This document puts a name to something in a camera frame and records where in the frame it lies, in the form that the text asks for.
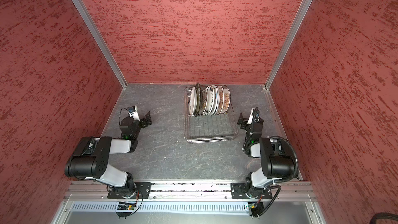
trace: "aluminum frame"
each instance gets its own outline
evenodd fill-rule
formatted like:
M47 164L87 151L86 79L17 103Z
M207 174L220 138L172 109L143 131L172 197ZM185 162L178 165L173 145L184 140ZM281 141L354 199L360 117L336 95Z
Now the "aluminum frame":
M113 116L115 116L115 113L116 113L116 111L117 111L117 109L118 109L117 106L119 105L119 102L120 102L120 100L122 99L122 95L123 95L123 93L124 93L125 91L126 91L126 87L123 87L122 91L120 92L119 97L117 98L117 101L116 101L115 105L113 106L112 112L111 112L111 114L109 115L109 118L108 118L108 120L106 121L106 124L105 124L104 128L102 129L101 137L104 136L106 130L108 129L109 125L111 124L111 120L112 120Z
M143 202L150 205L156 205L156 203L167 205L171 202L179 202L183 205L190 202L194 202L197 205L211 204L212 202L223 202L228 204L229 202L230 204L236 205L237 202L239 204L245 204L245 202L248 201L247 199L232 199L231 197L230 184L241 183L243 180L137 180L137 182L139 181L149 181L152 183L149 198L143 200ZM322 214L319 215L320 210L316 208L317 198L312 189L311 182L295 179L286 183L280 183L279 185L282 186L282 190L276 201L306 202L312 223L326 224L325 222L319 221L322 220L320 217ZM108 192L106 186L105 184L93 181L72 181L52 224L65 223L75 202L93 202L93 204L108 202L111 205L117 203L117 199L107 198Z
M83 3L83 0L72 0L72 2L77 8L77 11L80 13L80 16L82 16L84 22L87 25L87 28L90 30L91 34L93 35L94 40L97 42L98 47L102 51L106 60L108 61L109 66L111 66L111 69L115 73L120 84L122 85L123 88L125 88L127 85L127 81L124 78L122 72L120 71L120 68L118 67L115 59L113 58L111 51L106 45L105 40L102 38L100 31L98 30L96 24L91 18L90 13L88 12L86 6Z
M276 128L278 135L283 138L287 138L285 129L283 128L283 124L281 122L281 118L279 117L278 111L276 110L275 103L273 102L271 92L269 91L268 88L266 88L265 85L263 86L263 91L266 96L266 100L268 102L269 108L271 110L271 116L274 119L274 124L275 124L275 128ZM301 181L304 180L300 170L298 171L298 178Z
M271 84L281 67L281 64L286 56L287 51L289 50L290 45L293 42L293 39L295 38L297 31L299 30L301 23L308 11L308 8L311 5L312 0L302 0L300 7L298 8L298 11L296 13L295 19L293 20L292 26L289 29L289 32L287 33L286 39L282 45L281 52L279 52L278 57L276 58L276 61L271 69L271 72L269 73L269 76L266 81L266 88L269 89L271 87Z

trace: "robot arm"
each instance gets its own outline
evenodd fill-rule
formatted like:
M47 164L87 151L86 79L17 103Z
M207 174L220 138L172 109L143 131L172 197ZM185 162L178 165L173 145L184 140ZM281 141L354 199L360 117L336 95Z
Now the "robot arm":
M136 194L131 173L123 172L108 163L109 154L134 152L141 128L152 124L150 112L140 119L137 106L126 109L129 116L122 119L121 139L112 137L83 137L66 163L67 177L95 180L110 186L108 198L131 198Z
M253 212L252 209L249 211L252 217L261 216L275 201L281 190L281 186L275 183L290 181L297 177L299 172L296 152L286 139L279 136L261 137L263 120L259 115L258 108L253 108L249 118L243 118L241 113L238 121L240 128L246 130L243 151L249 157L261 159L261 168L247 175L244 189L241 190L250 199L260 198L268 189L278 190L264 209L258 209L258 202L252 205Z
M112 137L83 137L65 166L65 175L96 180L113 187L126 185L126 172L108 164L110 153L130 152L131 141Z

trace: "white plate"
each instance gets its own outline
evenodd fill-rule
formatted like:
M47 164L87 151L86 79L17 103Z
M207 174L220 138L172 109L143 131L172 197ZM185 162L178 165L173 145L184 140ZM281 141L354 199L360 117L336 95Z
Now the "white plate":
M198 116L199 108L200 108L200 101L201 101L201 94L202 91L200 90L200 86L196 88L196 109L195 109L195 116Z
M221 85L217 85L217 91L220 95L220 102L218 103L216 114L219 115L222 111L222 103L224 102L224 91Z
M224 88L222 91L224 92L224 102L222 103L221 114L225 113L228 110L229 103L231 102L231 95L228 88Z
M214 115L217 111L218 104L220 102L220 95L218 94L216 85L211 85L211 87L213 88L213 92L214 92L214 104L212 106L211 115Z
M189 115L190 116L192 116L193 113L195 112L196 102L197 102L196 89L195 89L195 87L192 87L191 96L190 96L190 99L189 99Z
M206 91L207 91L207 106L205 112L203 113L203 115L205 116L209 114L213 102L213 92L212 92L213 89L210 86L208 86L206 87Z
M207 107L207 90L202 89L201 93L201 101L200 101L200 107L199 107L199 115L203 115Z
M211 106L210 106L210 108L209 108L209 112L207 113L207 115L211 115L212 114L212 112L213 112L213 107L214 107L214 103L215 103L215 101L216 101L216 92L214 91L214 88L213 88L213 86L209 86L211 89L211 97L212 97L212 100L211 100Z

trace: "mounting plate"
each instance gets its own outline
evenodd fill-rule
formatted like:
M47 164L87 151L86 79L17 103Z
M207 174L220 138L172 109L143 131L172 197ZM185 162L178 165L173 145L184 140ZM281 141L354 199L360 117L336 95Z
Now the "mounting plate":
M271 191L258 189L258 192L261 192L262 199L272 199ZM260 195L256 198L249 198L246 195L245 183L231 183L231 194L232 199L260 199Z
M148 199L150 193L150 187L152 183L135 183L137 190L140 192L138 198L143 197L143 199ZM108 193L108 199L124 199L122 195L125 195L129 192L129 189L126 188L111 188Z

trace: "black hose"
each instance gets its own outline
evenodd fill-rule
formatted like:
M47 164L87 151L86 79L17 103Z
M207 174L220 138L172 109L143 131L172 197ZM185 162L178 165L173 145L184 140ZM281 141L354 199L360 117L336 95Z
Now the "black hose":
M256 107L254 111L251 113L253 115L253 119L251 120L251 131L253 131L254 128L254 120L256 119L257 112L258 112L258 107Z
M376 224L377 220L380 219L390 219L390 220L396 220L398 221L398 215L396 214L391 214L391 213L377 213L375 214L369 224Z
M269 186L267 187L268 189L278 189L274 196L272 197L271 201L268 203L266 208L258 215L259 217L262 216L268 209L271 207L272 203L275 201L276 197L278 196L279 192L281 191L281 186L275 185L275 186Z
M255 145L255 144L258 144L259 142L257 141L257 142L253 142L253 143L251 143L251 144L249 144L248 146L247 146L247 148L245 149L245 154L246 155L249 155L250 154L250 149L251 149L251 147L253 146L253 145Z
M246 151L246 145L248 144L250 138L251 138L251 135L249 135L249 136L246 138L245 142L243 143L243 148L242 148L242 150Z
M282 178L282 179L276 179L275 182L276 183L284 183L284 182L288 182L294 178L297 177L297 175L299 174L299 160L297 159L297 154L295 149L293 148L293 146L289 143L289 141L287 141L287 139L283 138L283 137L279 137L279 136L272 136L270 137L270 139L274 139L276 138L277 140L280 140L282 142L284 142L292 151L293 153L293 165L294 165L294 170L292 172L292 174L289 177L286 178Z

